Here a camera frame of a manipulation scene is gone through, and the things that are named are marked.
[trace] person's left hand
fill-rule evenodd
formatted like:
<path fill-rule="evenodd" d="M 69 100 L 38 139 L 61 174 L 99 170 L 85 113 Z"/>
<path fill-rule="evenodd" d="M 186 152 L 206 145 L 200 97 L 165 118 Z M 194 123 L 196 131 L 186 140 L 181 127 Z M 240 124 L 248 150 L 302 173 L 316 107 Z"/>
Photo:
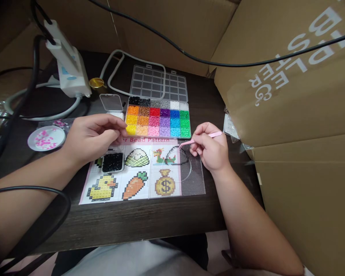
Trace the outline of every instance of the person's left hand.
<path fill-rule="evenodd" d="M 127 124 L 111 114 L 95 114 L 74 120 L 60 151 L 69 160 L 83 166 L 100 158 L 115 141 L 127 137 Z"/>

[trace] hand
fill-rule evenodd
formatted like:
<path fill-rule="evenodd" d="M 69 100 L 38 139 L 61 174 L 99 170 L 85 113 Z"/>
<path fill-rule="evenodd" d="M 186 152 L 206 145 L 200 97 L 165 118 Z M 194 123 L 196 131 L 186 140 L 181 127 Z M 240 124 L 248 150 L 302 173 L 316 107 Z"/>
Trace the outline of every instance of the hand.
<path fill-rule="evenodd" d="M 83 166 L 100 158 L 112 142 L 119 144 L 127 137 L 126 127 L 122 119 L 111 114 L 76 118 L 60 151 Z"/>
<path fill-rule="evenodd" d="M 211 123 L 203 123 L 197 126 L 192 138 L 190 152 L 193 156 L 200 155 L 203 165 L 211 172 L 216 172 L 230 166 L 226 135 L 211 138 L 208 134 L 220 131 Z"/>

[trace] white cable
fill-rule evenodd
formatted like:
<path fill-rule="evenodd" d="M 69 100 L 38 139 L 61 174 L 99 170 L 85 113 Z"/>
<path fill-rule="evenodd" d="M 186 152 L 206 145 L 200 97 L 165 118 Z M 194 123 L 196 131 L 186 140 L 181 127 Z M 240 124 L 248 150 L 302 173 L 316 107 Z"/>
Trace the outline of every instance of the white cable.
<path fill-rule="evenodd" d="M 165 97 L 165 80 L 166 80 L 166 68 L 165 66 L 163 66 L 162 64 L 159 64 L 159 63 L 155 63 L 155 62 L 151 62 L 151 61 L 145 61 L 143 59 L 139 59 L 137 57 L 134 57 L 130 54 L 128 54 L 127 52 L 124 52 L 123 50 L 114 50 L 110 56 L 108 57 L 108 59 L 106 60 L 106 63 L 105 65 L 103 66 L 102 68 L 102 71 L 101 71 L 101 75 L 100 75 L 100 79 L 102 79 L 104 77 L 104 74 L 105 74 L 105 71 L 106 71 L 106 68 L 108 66 L 108 64 L 110 63 L 110 60 L 112 59 L 112 57 L 116 54 L 116 53 L 122 53 L 123 56 L 121 57 L 121 59 L 119 60 L 118 64 L 116 65 L 114 71 L 112 72 L 112 74 L 110 75 L 108 81 L 107 81 L 107 85 L 114 91 L 116 92 L 119 92 L 121 94 L 124 94 L 124 95 L 127 95 L 127 96 L 133 96 L 131 95 L 130 93 L 127 93 L 127 92 L 124 92 L 122 90 L 119 90 L 119 89 L 116 89 L 114 87 L 111 86 L 111 80 L 112 78 L 115 76 L 115 73 L 116 71 L 119 69 L 121 63 L 123 62 L 124 60 L 124 55 L 127 55 L 128 57 L 132 58 L 132 59 L 135 59 L 135 60 L 138 60 L 138 61 L 141 61 L 141 62 L 144 62 L 144 63 L 148 63 L 148 64 L 152 64 L 152 65 L 157 65 L 157 66 L 161 66 L 163 69 L 164 69 L 164 84 L 163 84 L 163 91 L 162 91 L 162 96 L 160 97 L 160 99 L 163 99 Z"/>
<path fill-rule="evenodd" d="M 42 84 L 37 84 L 36 88 L 40 88 L 40 87 L 44 87 L 44 86 L 51 86 L 51 85 L 59 85 L 59 82 L 46 82 L 46 83 L 42 83 Z M 6 99 L 6 101 L 4 102 L 4 109 L 6 110 L 6 112 L 8 112 L 10 115 L 13 115 L 14 111 L 10 107 L 12 101 L 14 99 L 18 98 L 20 95 L 24 94 L 26 91 L 27 91 L 27 88 L 18 91 L 17 93 L 15 93 L 14 95 L 12 95 L 12 96 L 10 96 L 9 98 Z M 23 119 L 23 120 L 28 120 L 28 121 L 49 121 L 49 120 L 56 120 L 56 119 L 60 119 L 62 117 L 68 116 L 79 105 L 82 97 L 83 97 L 83 95 L 81 93 L 77 93 L 76 101 L 74 102 L 74 104 L 71 107 L 69 107 L 67 110 L 65 110 L 64 112 L 61 112 L 59 114 L 56 114 L 56 115 L 53 115 L 53 116 L 49 116 L 49 117 L 26 118 L 26 119 Z"/>

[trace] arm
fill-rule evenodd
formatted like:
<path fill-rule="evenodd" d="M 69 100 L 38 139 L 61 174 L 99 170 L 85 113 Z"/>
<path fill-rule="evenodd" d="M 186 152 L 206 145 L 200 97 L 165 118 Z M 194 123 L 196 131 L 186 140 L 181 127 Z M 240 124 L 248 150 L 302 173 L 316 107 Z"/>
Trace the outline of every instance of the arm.
<path fill-rule="evenodd" d="M 191 146 L 211 171 L 232 248 L 245 268 L 264 269 L 282 275 L 303 275 L 303 266 L 287 239 L 258 204 L 232 169 L 225 134 L 211 123 L 199 125 Z"/>
<path fill-rule="evenodd" d="M 121 119 L 110 114 L 77 118 L 60 150 L 0 179 L 0 188 L 29 185 L 62 190 L 82 166 L 102 156 L 116 139 L 117 143 L 126 137 L 125 127 Z M 34 190 L 0 193 L 0 260 L 55 196 Z"/>

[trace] dollar sign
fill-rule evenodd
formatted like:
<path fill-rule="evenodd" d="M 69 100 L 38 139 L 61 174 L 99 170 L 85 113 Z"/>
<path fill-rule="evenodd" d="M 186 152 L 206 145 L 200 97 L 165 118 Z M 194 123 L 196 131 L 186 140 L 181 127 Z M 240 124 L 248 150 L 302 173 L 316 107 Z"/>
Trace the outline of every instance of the dollar sign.
<path fill-rule="evenodd" d="M 163 191 L 163 192 L 165 192 L 165 193 L 167 193 L 168 191 L 170 191 L 171 188 L 170 188 L 170 186 L 169 186 L 168 184 L 170 184 L 170 182 L 167 181 L 167 180 L 164 180 L 164 181 L 161 183 L 161 185 L 162 185 L 161 191 Z"/>

